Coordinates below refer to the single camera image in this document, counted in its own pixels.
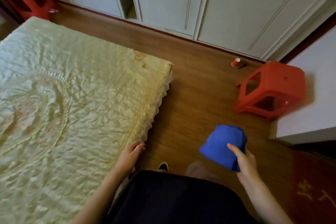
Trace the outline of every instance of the shoe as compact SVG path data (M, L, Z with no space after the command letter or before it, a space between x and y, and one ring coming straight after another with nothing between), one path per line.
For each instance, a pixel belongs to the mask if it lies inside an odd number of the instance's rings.
M162 162L158 168L158 170L165 170L165 171L169 171L169 166L166 162Z

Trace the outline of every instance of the red and white cup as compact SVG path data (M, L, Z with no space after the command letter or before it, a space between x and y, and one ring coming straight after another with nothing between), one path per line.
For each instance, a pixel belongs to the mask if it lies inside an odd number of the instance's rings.
M234 59L233 62L231 63L231 66L236 67L236 66L239 65L239 63L240 63L240 58L236 58L236 59Z

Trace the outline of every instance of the mattress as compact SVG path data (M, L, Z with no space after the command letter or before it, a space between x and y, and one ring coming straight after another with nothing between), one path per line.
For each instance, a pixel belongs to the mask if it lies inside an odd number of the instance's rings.
M0 223L69 223L146 138L172 64L30 18L0 43Z

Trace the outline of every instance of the blue cloth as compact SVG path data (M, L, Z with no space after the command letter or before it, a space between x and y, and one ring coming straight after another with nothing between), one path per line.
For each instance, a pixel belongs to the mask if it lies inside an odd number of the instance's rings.
M237 126L217 125L216 129L208 137L205 144L201 146L199 152L217 164L240 172L236 155L228 148L227 144L237 146L246 154L245 145L247 138L244 131Z

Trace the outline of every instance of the forearm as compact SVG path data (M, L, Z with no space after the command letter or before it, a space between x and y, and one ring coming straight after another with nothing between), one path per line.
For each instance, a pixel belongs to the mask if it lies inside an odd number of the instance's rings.
M292 223L260 178L245 186L245 190L263 223Z
M73 224L93 224L98 223L107 214L114 195L124 180L125 175L112 170L103 180L97 192L84 205Z

